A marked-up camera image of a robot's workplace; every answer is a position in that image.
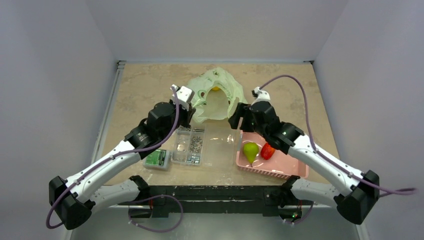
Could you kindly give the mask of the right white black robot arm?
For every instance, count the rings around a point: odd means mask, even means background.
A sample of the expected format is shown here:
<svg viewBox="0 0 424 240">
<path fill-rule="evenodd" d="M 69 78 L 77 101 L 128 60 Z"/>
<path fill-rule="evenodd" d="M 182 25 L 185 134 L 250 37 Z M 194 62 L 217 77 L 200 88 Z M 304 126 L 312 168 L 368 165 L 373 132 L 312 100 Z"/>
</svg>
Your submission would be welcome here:
<svg viewBox="0 0 424 240">
<path fill-rule="evenodd" d="M 311 137 L 290 122 L 280 121 L 267 101 L 238 103 L 229 117 L 232 129 L 257 133 L 274 149 L 291 156 L 324 177 L 328 184 L 292 175 L 281 186 L 280 196 L 288 204 L 309 200 L 336 208 L 347 221 L 361 225 L 380 198 L 380 177 L 366 173 L 316 148 Z"/>
</svg>

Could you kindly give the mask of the light green plastic bag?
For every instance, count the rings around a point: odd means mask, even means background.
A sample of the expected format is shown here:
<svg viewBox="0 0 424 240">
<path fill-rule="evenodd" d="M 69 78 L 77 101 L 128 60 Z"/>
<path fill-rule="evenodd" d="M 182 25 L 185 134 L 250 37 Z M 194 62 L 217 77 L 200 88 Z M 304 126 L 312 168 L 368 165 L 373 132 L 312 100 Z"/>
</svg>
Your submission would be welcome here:
<svg viewBox="0 0 424 240">
<path fill-rule="evenodd" d="M 242 85 L 225 69 L 215 67 L 191 79 L 186 85 L 194 91 L 191 101 L 195 108 L 192 121 L 225 120 L 232 116 L 238 103 L 247 103 Z"/>
</svg>

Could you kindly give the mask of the yellow fake fruit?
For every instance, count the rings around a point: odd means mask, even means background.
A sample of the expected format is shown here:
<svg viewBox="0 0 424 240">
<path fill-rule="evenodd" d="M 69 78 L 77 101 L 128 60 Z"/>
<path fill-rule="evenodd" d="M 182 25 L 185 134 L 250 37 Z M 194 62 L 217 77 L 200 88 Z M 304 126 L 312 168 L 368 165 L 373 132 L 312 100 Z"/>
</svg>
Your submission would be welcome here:
<svg viewBox="0 0 424 240">
<path fill-rule="evenodd" d="M 247 142 L 243 145 L 243 154 L 250 165 L 252 165 L 259 153 L 259 146 L 255 142 Z"/>
</svg>

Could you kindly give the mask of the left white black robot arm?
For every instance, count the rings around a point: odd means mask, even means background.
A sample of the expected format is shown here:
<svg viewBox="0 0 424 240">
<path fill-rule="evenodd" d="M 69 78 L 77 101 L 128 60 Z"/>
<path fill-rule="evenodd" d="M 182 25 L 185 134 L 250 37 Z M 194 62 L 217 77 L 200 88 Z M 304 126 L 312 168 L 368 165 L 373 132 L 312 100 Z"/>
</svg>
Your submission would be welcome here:
<svg viewBox="0 0 424 240">
<path fill-rule="evenodd" d="M 159 102 L 107 155 L 74 175 L 50 180 L 46 227 L 73 230 L 98 210 L 121 203 L 149 202 L 153 198 L 150 186 L 139 175 L 117 185 L 105 183 L 159 149 L 179 126 L 188 127 L 194 113 L 186 97 L 173 96 L 168 102 Z"/>
</svg>

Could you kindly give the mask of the orange fake fruit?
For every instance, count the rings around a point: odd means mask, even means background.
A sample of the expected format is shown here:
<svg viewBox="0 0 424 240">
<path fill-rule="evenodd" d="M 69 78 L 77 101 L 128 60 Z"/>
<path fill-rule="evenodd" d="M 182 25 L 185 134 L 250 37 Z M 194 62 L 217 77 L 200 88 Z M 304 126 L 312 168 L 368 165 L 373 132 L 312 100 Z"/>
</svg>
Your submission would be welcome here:
<svg viewBox="0 0 424 240">
<path fill-rule="evenodd" d="M 263 160 L 270 160 L 272 156 L 275 154 L 276 149 L 273 148 L 269 143 L 265 143 L 260 151 L 260 157 Z"/>
</svg>

